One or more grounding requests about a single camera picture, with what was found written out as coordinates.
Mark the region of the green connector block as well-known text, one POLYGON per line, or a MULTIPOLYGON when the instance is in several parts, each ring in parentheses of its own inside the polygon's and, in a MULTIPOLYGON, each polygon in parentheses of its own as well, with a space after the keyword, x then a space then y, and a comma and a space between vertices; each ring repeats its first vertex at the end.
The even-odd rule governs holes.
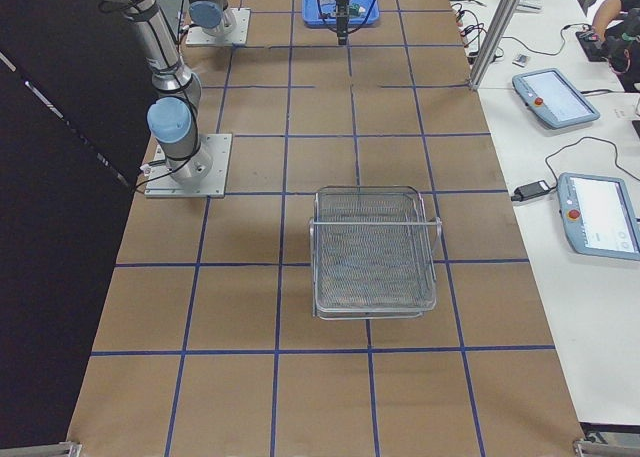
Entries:
POLYGON ((348 13, 350 17, 360 17, 366 12, 366 9, 357 3, 350 4, 348 13))

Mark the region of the blue plastic tray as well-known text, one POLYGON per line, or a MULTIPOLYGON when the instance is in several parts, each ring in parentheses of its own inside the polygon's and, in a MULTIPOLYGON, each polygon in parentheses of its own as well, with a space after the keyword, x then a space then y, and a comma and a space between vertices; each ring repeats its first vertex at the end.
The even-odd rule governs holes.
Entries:
MULTIPOLYGON (((349 29, 371 26, 379 20, 380 10, 375 0, 350 0, 350 4, 353 3, 364 7, 366 12, 360 17, 349 16, 349 29)), ((301 3, 302 18, 310 28, 322 28, 325 24, 336 27, 335 9, 333 0, 320 0, 320 4, 317 4, 317 0, 302 0, 301 3)))

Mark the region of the far teach pendant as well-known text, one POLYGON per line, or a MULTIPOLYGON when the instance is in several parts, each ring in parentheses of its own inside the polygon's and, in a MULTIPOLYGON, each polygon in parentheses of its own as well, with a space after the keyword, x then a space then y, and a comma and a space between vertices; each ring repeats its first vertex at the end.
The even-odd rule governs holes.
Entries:
POLYGON ((599 111, 557 68, 517 74, 511 82, 525 106, 548 128, 562 129, 600 118, 599 111))

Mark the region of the teach pendant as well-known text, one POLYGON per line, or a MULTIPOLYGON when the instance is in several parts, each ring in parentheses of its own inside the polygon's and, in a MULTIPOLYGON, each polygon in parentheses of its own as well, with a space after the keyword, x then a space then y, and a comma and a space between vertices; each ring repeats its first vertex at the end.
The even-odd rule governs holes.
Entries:
POLYGON ((599 111, 557 68, 517 74, 511 82, 525 106, 548 128, 562 129, 600 118, 599 111))
POLYGON ((639 259, 639 226, 622 179, 564 172, 556 191, 564 232, 575 252, 639 259))

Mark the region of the black power adapter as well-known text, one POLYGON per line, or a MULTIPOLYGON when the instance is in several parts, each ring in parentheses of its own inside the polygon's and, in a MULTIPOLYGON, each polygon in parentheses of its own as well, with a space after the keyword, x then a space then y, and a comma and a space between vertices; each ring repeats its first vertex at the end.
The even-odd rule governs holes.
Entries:
POLYGON ((511 201, 525 202, 547 195, 551 190, 552 188, 544 180, 534 181, 516 187, 511 195, 511 201))

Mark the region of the person at desk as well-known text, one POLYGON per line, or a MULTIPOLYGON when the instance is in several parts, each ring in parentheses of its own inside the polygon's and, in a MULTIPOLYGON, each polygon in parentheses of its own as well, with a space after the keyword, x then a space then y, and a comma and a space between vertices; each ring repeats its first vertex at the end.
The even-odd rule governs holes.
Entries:
POLYGON ((626 92, 639 87, 639 0, 605 0, 592 30, 626 92))

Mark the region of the near teach pendant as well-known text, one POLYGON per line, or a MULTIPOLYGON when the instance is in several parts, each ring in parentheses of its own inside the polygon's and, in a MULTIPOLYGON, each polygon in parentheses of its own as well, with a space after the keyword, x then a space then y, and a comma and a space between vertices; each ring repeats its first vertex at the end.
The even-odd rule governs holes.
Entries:
POLYGON ((564 172, 556 191, 564 232, 575 252, 639 259, 639 226, 622 179, 564 172))

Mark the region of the aluminium frame post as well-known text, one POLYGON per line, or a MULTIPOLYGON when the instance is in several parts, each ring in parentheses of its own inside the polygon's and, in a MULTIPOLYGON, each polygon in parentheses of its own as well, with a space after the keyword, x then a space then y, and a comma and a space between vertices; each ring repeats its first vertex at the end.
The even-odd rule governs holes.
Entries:
POLYGON ((497 9, 489 24, 488 31, 482 45, 478 50, 475 62, 469 77, 469 88, 478 90, 484 75, 492 63, 498 44, 502 39, 507 26, 515 12, 520 0, 500 0, 497 9))

